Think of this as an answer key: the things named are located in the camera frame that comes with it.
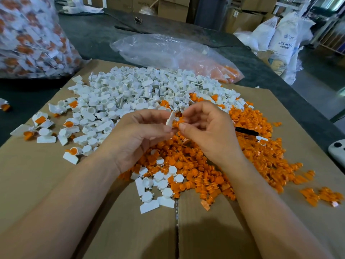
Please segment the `forearm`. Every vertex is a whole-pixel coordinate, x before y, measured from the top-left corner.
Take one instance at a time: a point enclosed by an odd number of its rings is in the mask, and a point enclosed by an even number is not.
[[[226,174],[263,258],[332,258],[249,161],[228,167]]]
[[[70,258],[119,174],[96,154],[0,236],[0,258]]]

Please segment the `transparent bag with orange parts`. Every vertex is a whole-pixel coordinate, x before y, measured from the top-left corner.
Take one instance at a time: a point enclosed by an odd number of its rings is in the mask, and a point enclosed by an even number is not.
[[[0,0],[0,78],[59,78],[83,64],[54,0]]]
[[[193,71],[223,83],[244,78],[224,56],[206,45],[161,34],[136,34],[110,45],[128,62],[158,69]]]

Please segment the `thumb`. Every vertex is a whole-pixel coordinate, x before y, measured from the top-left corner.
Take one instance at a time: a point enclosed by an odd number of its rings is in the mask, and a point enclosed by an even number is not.
[[[171,127],[163,124],[139,124],[138,135],[143,139],[165,137],[171,132]]]
[[[203,132],[201,130],[185,122],[180,123],[178,127],[180,128],[180,131],[184,136],[186,136],[189,139],[192,139],[196,143],[198,143],[198,139],[201,138],[203,135]]]

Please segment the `person's left arm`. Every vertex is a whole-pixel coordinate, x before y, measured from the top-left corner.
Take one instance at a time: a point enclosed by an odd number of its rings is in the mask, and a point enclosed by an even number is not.
[[[120,173],[174,133],[170,113],[129,113],[103,144],[81,161],[31,212],[0,235],[0,258],[70,258]]]

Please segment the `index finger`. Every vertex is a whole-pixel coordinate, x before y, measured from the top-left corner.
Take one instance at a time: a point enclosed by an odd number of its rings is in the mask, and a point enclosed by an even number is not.
[[[201,101],[189,106],[184,112],[183,116],[186,118],[193,117],[198,114],[209,115],[212,112],[217,112],[220,109],[209,101]]]
[[[124,116],[126,120],[140,124],[165,124],[170,116],[170,112],[166,110],[144,109],[127,115]]]

